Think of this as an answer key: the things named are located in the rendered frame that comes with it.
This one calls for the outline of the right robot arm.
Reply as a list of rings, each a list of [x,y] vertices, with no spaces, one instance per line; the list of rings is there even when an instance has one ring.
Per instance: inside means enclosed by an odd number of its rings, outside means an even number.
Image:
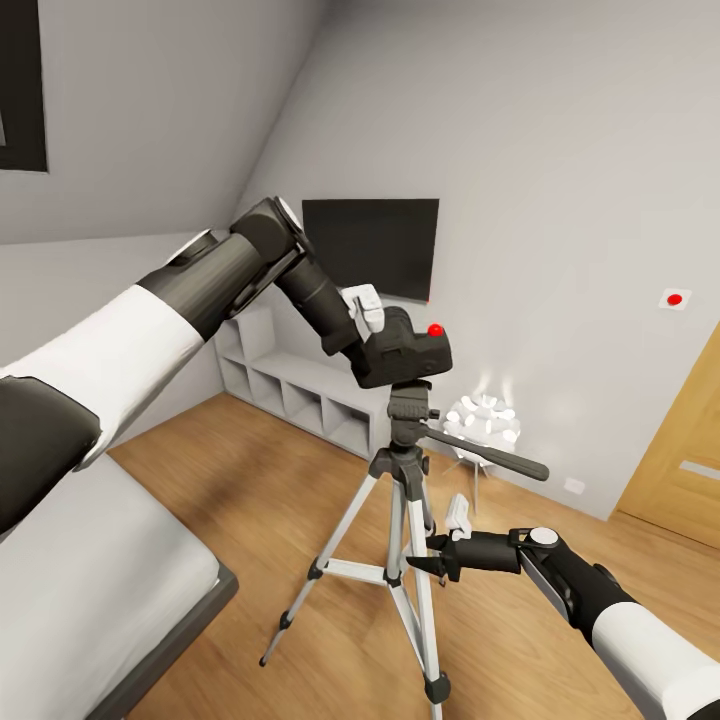
[[[411,567],[458,583],[461,569],[521,574],[580,629],[645,720],[720,720],[720,663],[631,597],[600,563],[591,565],[546,527],[510,534],[472,531],[468,500],[449,503],[449,535],[426,537],[440,557],[407,557]]]

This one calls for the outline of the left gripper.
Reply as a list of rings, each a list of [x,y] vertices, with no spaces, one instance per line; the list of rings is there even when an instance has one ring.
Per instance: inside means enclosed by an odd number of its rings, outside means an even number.
[[[321,336],[322,350],[329,357],[341,351],[351,363],[356,363],[363,371],[371,371],[372,365],[359,345],[356,321],[349,313],[340,288],[335,287],[328,277],[313,295],[293,305]]]

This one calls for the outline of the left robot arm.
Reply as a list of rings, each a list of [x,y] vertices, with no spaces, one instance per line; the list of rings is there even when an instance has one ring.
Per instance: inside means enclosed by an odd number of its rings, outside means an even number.
[[[371,333],[385,314],[372,284],[340,289],[314,260],[289,206],[267,197],[219,241],[203,231],[114,301],[0,369],[0,544],[67,472],[90,467],[150,407],[224,320],[273,282],[363,371],[358,304]]]

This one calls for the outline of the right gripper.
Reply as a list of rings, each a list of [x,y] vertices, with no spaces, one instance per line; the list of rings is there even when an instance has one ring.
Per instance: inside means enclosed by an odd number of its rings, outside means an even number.
[[[448,574],[453,583],[458,583],[461,569],[482,569],[494,571],[492,562],[492,534],[484,531],[471,531],[471,538],[452,540],[453,530],[449,535],[426,537],[426,548],[440,551],[440,557],[407,557],[411,567],[425,570],[441,579]]]

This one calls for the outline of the digital camera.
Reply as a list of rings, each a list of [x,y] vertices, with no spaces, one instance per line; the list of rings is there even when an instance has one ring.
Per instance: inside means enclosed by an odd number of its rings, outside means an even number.
[[[372,365],[371,371],[351,363],[359,387],[391,386],[440,375],[453,368],[451,346],[443,326],[432,324],[427,333],[415,333],[407,310],[388,306],[384,314],[384,329],[359,343]]]

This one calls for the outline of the camera tripod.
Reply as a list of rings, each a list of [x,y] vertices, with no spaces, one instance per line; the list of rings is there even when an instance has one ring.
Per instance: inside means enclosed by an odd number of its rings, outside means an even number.
[[[440,410],[428,408],[428,390],[432,382],[413,379],[402,383],[393,383],[390,403],[387,407],[391,417],[391,442],[380,448],[370,469],[363,479],[355,496],[351,499],[340,523],[336,526],[320,557],[316,557],[310,566],[307,582],[290,611],[283,611],[280,627],[271,647],[259,661],[264,667],[279,639],[292,623],[297,609],[307,596],[314,582],[325,573],[385,585],[389,589],[397,611],[405,626],[411,645],[415,650],[425,678],[425,693],[431,704],[432,720],[442,720],[441,703],[449,698],[451,692],[447,674],[438,666],[435,626],[430,590],[429,572],[414,567],[417,602],[417,615],[402,581],[411,568],[407,557],[427,557],[426,537],[436,535],[436,521],[433,519],[425,475],[429,472],[429,456],[422,457],[423,447],[416,444],[420,438],[433,438],[451,447],[482,456],[485,460],[519,472],[539,481],[547,481],[549,468],[533,460],[507,453],[493,447],[484,447],[454,437],[432,428],[426,422],[440,418]],[[358,510],[362,507],[374,484],[383,473],[392,473],[393,493],[389,550],[387,567],[375,567],[352,561],[331,559],[342,536],[345,534]],[[405,509],[408,509],[411,540],[402,551]],[[432,550],[434,558],[441,552]]]

